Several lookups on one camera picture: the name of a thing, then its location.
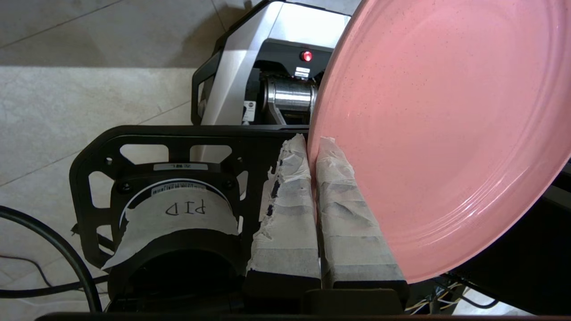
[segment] small label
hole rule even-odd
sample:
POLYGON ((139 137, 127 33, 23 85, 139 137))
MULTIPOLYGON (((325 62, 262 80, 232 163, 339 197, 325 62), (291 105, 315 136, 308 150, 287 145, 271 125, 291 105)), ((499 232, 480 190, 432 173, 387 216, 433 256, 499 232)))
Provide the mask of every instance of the small label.
POLYGON ((177 188, 190 188, 192 190, 200 190, 200 191, 206 190, 206 187, 204 187, 203 185, 200 185, 200 184, 194 184, 194 183, 188 183, 188 182, 178 182, 178 183, 170 183, 170 184, 165 184, 165 185, 155 187, 154 189, 151 190, 151 196, 158 194, 158 193, 161 193, 161 192, 176 190, 177 188))
POLYGON ((152 167, 155 171, 167 171, 167 170, 200 170, 200 171, 207 171, 208 165, 206 164, 155 164, 152 167))
POLYGON ((309 69, 309 68, 303 68, 303 67, 296 67, 295 68, 295 71, 299 71, 300 73, 306 73, 306 74, 309 74, 310 70, 311 69, 309 69))
POLYGON ((246 111, 244 112, 244 117, 242 118, 242 121, 253 122, 254 116, 256 115, 256 102, 244 101, 244 108, 246 108, 246 111))

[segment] silver metal cylinder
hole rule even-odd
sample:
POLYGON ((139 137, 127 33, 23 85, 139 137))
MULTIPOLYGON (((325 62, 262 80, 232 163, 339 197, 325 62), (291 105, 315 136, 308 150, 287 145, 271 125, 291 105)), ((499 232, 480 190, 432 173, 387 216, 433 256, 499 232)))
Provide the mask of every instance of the silver metal cylinder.
POLYGON ((269 109, 277 124, 285 125, 280 111, 313 113, 317 87, 311 82, 287 78, 267 78, 264 109, 269 109))

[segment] label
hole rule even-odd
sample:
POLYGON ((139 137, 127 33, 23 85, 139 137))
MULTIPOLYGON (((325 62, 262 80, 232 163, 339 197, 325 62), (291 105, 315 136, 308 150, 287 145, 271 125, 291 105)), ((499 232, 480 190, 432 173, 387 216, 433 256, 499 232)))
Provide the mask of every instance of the label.
POLYGON ((153 240, 177 231, 199 228, 238 235, 238 220, 228 202, 200 186, 190 182, 164 184, 157 187, 164 187, 164 192, 145 199, 134 209, 127 208, 125 233, 105 268, 128 260, 153 240), (167 191, 169 187, 183 188, 167 191))
POLYGON ((309 74, 309 72, 311 71, 311 69, 309 68, 303 68, 303 67, 296 67, 295 71, 299 71, 300 73, 306 73, 309 74))
POLYGON ((244 112, 244 117, 242 118, 242 121, 253 122, 254 116, 256 115, 256 102, 244 101, 244 108, 246 108, 246 111, 244 112))
POLYGON ((197 164, 197 163, 190 163, 190 164, 169 163, 169 164, 155 164, 155 166, 153 166, 152 169, 155 171, 166 171, 166 170, 201 170, 201 171, 207 171, 208 165, 197 164))
POLYGON ((164 185, 155 187, 154 189, 151 190, 151 196, 158 194, 158 193, 161 193, 161 192, 175 190, 177 188, 190 188, 190 189, 200 190, 200 191, 206 190, 206 187, 204 187, 203 185, 200 185, 200 184, 194 184, 194 183, 189 183, 189 182, 176 182, 176 183, 169 183, 169 184, 164 184, 164 185))

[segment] pink plate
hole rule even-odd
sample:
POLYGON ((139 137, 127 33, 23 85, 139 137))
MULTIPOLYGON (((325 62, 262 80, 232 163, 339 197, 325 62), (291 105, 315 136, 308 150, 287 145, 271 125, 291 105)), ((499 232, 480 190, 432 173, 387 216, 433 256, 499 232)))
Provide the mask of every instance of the pink plate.
POLYGON ((309 139, 336 138, 408 282, 500 237, 571 154, 571 2, 364 0, 309 139))

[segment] tile floor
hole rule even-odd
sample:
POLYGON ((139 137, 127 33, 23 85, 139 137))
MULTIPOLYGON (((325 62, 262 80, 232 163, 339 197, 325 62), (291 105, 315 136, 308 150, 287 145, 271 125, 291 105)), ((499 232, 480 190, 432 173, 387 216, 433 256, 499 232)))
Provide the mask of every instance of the tile floor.
MULTIPOLYGON (((77 153, 117 125, 190 125, 192 73, 258 2, 0 1, 0 204, 40 219, 81 253, 70 232, 68 173, 77 153)), ((352 14, 359 0, 299 2, 352 14)), ((76 281, 47 242, 5 221, 0 254, 36 260, 53 284, 76 281)), ((43 286, 31 264, 0 258, 0 288, 43 286)), ((78 291, 0 300, 0 320, 53 311, 87 311, 87 304, 78 291)))

